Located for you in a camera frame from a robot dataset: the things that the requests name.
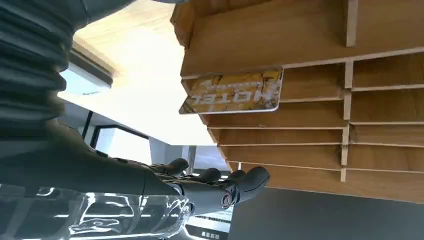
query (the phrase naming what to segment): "wooden shelf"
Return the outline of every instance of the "wooden shelf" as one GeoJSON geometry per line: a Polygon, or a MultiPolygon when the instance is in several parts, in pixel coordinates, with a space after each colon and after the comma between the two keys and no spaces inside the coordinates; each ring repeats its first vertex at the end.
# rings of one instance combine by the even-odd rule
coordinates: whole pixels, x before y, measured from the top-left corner
{"type": "Polygon", "coordinates": [[[424,203],[424,1],[196,4],[187,93],[199,77],[284,68],[276,111],[202,116],[233,170],[263,166],[272,188],[424,203]]]}
{"type": "Polygon", "coordinates": [[[424,124],[424,89],[353,92],[355,125],[424,124]]]}
{"type": "Polygon", "coordinates": [[[342,102],[281,103],[274,112],[211,115],[210,129],[342,129],[342,102]]]}
{"type": "Polygon", "coordinates": [[[339,146],[227,146],[221,147],[229,162],[278,165],[339,171],[339,146]]]}
{"type": "Polygon", "coordinates": [[[221,129],[220,146],[340,145],[341,130],[221,129]]]}
{"type": "Polygon", "coordinates": [[[340,101],[342,73],[343,66],[337,64],[286,69],[280,102],[340,101]]]}
{"type": "Polygon", "coordinates": [[[423,53],[357,61],[352,91],[424,88],[423,61],[423,53]]]}
{"type": "Polygon", "coordinates": [[[380,145],[424,148],[424,125],[357,125],[350,142],[357,145],[380,145]]]}
{"type": "MultiPolygon", "coordinates": [[[[260,166],[241,165],[244,171],[260,166]]],[[[424,203],[424,174],[347,170],[346,181],[340,172],[262,165],[271,176],[268,187],[319,193],[360,196],[376,199],[424,203]]]]}
{"type": "Polygon", "coordinates": [[[424,173],[424,149],[351,145],[348,169],[424,173]]]}
{"type": "Polygon", "coordinates": [[[269,1],[196,21],[184,78],[276,66],[304,67],[424,51],[424,2],[361,1],[346,47],[340,0],[269,1]]]}

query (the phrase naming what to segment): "sign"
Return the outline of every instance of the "sign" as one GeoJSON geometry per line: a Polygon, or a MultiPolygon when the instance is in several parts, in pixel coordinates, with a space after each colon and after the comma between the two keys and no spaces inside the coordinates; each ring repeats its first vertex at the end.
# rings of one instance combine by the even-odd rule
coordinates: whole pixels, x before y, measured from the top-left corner
{"type": "Polygon", "coordinates": [[[180,114],[271,112],[280,101],[283,70],[197,79],[180,114]]]}

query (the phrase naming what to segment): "window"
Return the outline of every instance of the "window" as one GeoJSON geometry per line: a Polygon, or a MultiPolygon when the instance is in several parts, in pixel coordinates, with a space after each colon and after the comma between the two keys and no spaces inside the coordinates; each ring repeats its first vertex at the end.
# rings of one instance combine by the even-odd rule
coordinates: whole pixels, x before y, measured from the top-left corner
{"type": "Polygon", "coordinates": [[[149,138],[121,126],[97,126],[91,146],[112,158],[152,164],[149,138]]]}

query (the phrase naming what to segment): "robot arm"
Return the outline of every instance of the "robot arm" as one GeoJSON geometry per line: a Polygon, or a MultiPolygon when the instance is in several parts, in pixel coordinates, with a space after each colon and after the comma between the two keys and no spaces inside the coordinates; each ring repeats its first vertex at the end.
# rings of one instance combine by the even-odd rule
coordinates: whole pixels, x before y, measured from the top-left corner
{"type": "MultiPolygon", "coordinates": [[[[74,33],[133,1],[0,0],[0,198],[5,186],[24,189],[24,198],[38,196],[43,187],[75,193],[184,196],[189,214],[199,215],[250,199],[268,182],[269,174],[261,167],[247,174],[234,172],[224,182],[217,181],[213,169],[200,177],[173,177],[185,168],[183,160],[146,166],[111,158],[57,123],[55,118],[63,111],[57,93],[66,88],[59,72],[68,67],[74,33]]],[[[0,208],[5,206],[0,200],[0,208]]],[[[13,234],[24,220],[10,223],[13,212],[9,217],[2,215],[0,226],[7,231],[0,232],[0,239],[19,239],[13,234]]],[[[42,234],[21,239],[50,238],[42,234]]]]}

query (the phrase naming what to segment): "transparent plastic cover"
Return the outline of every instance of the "transparent plastic cover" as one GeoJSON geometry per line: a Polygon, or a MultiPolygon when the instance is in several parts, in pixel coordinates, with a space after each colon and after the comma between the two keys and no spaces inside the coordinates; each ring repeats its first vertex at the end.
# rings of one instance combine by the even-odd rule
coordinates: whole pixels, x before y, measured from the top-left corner
{"type": "Polygon", "coordinates": [[[0,239],[160,239],[190,216],[188,199],[170,195],[25,189],[0,184],[0,239]]]}

